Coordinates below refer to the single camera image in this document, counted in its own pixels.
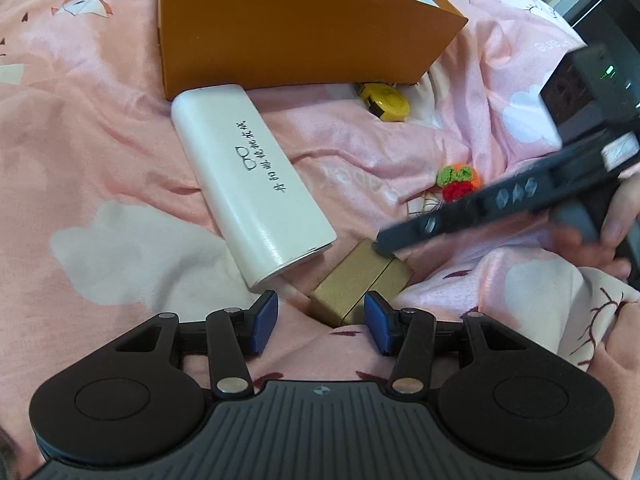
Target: pink duvet cover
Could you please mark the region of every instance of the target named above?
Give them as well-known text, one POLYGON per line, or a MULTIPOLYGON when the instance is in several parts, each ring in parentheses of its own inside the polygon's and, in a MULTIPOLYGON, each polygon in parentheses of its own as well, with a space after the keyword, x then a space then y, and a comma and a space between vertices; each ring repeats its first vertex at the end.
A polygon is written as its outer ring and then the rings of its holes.
MULTIPOLYGON (((471 163, 489 182, 558 146, 537 94, 580 38, 539 0, 451 1, 469 23, 401 89, 406 123, 380 122, 347 85, 250 93, 338 233, 274 282, 280 318, 250 362, 256 386, 387 377, 393 361, 366 328, 319 324, 306 295, 358 240, 404 219, 444 165, 471 163)), ((255 298, 170 123, 155 11, 154 0, 0 0, 0 426, 23 476, 42 462, 28 420, 41 382, 155 313, 197 320, 255 298)), ((441 238, 406 255, 416 275, 395 304, 440 319, 478 309, 588 368, 616 403, 599 460, 629 478, 640 294, 545 246, 544 226, 521 219, 441 238)), ((202 361, 189 368, 206 382, 202 361)))

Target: human hand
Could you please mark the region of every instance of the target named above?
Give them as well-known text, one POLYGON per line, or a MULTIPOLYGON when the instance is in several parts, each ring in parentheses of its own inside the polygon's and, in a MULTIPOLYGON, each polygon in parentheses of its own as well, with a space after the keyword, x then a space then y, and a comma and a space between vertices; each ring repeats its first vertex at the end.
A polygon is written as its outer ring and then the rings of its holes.
POLYGON ((594 267, 619 280, 626 280, 631 273, 631 263, 615 258, 616 247, 626 237, 638 215, 640 174, 635 174, 622 182, 611 200, 598 243, 583 244, 578 229, 555 225, 551 229, 554 248, 577 267, 594 267))

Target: pink blanket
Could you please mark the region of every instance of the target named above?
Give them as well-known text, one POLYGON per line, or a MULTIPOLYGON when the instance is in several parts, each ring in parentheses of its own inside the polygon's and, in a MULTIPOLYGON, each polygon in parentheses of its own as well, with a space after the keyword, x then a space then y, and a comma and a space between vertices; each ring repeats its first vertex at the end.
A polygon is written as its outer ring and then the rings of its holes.
MULTIPOLYGON (((250 362, 256 386, 387 377, 393 361, 366 328, 319 324, 306 295, 358 240, 404 219, 444 165, 471 163, 488 182, 557 147, 537 93, 580 39, 539 0, 451 1, 469 24, 401 89, 407 123, 380 122, 343 85, 250 93, 338 233, 274 283, 280 318, 250 362)), ((0 0, 0 426, 23 476, 42 462, 28 421, 41 382, 154 313, 203 319, 255 297, 170 123, 155 11, 154 0, 0 0)), ((630 478, 640 294, 545 246, 544 227, 523 219, 441 238, 407 255, 416 278, 396 305, 441 319, 478 309, 588 368, 616 404, 599 459, 630 478)), ((189 364, 206 382, 202 361, 189 364)))

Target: tape measure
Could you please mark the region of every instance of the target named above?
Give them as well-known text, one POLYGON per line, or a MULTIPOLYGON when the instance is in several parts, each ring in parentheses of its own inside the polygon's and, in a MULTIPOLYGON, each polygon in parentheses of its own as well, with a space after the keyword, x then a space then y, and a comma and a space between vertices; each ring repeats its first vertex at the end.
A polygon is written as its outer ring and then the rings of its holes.
POLYGON ((359 85, 358 95, 367 105, 369 112, 382 121, 404 121, 409 115, 408 101, 391 85, 364 83, 359 85))

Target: crocheted toy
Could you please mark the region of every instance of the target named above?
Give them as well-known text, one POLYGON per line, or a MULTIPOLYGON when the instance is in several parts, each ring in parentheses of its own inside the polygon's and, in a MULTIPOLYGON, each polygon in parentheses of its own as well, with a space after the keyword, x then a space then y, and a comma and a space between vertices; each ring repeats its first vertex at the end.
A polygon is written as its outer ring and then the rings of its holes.
POLYGON ((442 188, 444 202, 455 202, 480 189, 480 176, 468 164, 452 164, 438 172, 436 184, 442 188))

